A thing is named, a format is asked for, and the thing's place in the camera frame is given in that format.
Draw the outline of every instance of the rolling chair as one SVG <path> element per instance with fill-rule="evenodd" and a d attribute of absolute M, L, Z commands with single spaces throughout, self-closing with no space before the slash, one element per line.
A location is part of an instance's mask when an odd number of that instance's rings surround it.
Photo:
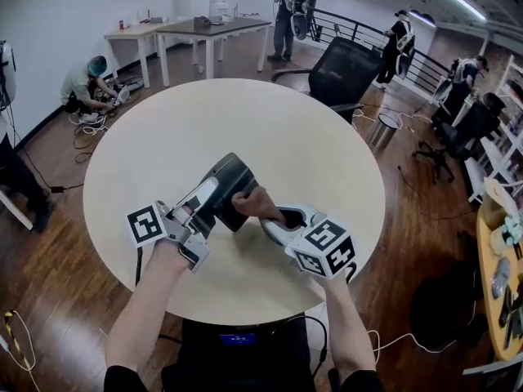
<path fill-rule="evenodd" d="M 440 136 L 441 143 L 445 146 L 443 149 L 433 149 L 424 140 L 419 141 L 418 147 L 420 149 L 427 147 L 427 151 L 414 151 L 412 155 L 413 157 L 423 155 L 432 159 L 435 168 L 434 184 L 440 179 L 441 168 L 449 173 L 449 183 L 454 180 L 446 154 L 458 161 L 467 160 L 479 140 L 499 127 L 498 116 L 504 105 L 503 102 L 499 104 L 497 100 L 493 101 L 493 96 L 497 97 L 493 93 L 487 93 L 483 102 L 474 103 L 468 114 L 456 127 L 452 127 L 446 122 L 434 122 L 436 134 Z"/>
<path fill-rule="evenodd" d="M 310 96 L 352 123 L 352 114 L 363 107 L 360 99 L 383 64 L 376 52 L 335 37 L 312 69 L 278 69 L 271 81 L 276 82 L 285 74 L 309 74 Z"/>

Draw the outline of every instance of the trash can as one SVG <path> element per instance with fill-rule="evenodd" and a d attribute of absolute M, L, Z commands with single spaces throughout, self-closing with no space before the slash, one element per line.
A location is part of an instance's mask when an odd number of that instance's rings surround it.
<path fill-rule="evenodd" d="M 392 116 L 379 114 L 373 130 L 367 137 L 367 143 L 378 149 L 385 149 L 399 128 L 399 123 Z"/>

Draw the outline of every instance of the railing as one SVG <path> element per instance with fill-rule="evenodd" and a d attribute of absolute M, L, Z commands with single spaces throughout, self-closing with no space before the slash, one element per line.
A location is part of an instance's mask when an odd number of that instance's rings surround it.
<path fill-rule="evenodd" d="M 315 8 L 309 9 L 309 13 L 309 37 L 315 42 L 323 42 L 329 45 L 333 38 L 341 36 L 379 54 L 382 53 L 387 44 L 388 38 L 383 35 L 381 30 L 357 20 Z M 444 65 L 415 50 L 413 62 L 405 79 L 428 95 L 432 95 L 440 82 L 441 76 L 446 77 L 448 73 L 449 69 Z"/>

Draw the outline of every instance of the round white table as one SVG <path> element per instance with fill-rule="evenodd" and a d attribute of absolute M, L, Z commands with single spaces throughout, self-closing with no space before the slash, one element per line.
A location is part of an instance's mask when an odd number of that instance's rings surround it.
<path fill-rule="evenodd" d="M 224 155 L 234 152 L 275 202 L 310 204 L 345 221 L 360 271 L 382 231 L 385 190 L 378 165 L 356 131 L 320 102 L 287 87 L 215 79 L 161 91 L 122 116 L 87 169 L 83 208 L 101 259 L 133 290 L 136 249 L 126 215 L 155 200 L 174 205 Z M 290 265 L 259 221 L 235 234 L 219 220 L 211 253 L 187 272 L 168 311 L 223 325 L 284 319 L 324 299 Z M 152 246 L 144 248 L 143 268 Z"/>

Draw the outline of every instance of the black and white marker cube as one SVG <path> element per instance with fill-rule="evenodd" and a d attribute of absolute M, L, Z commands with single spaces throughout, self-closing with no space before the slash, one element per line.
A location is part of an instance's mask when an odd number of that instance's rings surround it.
<path fill-rule="evenodd" d="M 296 257 L 300 269 L 325 278 L 333 278 L 355 258 L 351 236 L 343 223 L 327 217 L 306 229 L 287 248 Z"/>
<path fill-rule="evenodd" d="M 127 223 L 136 248 L 168 236 L 156 203 L 127 215 Z"/>

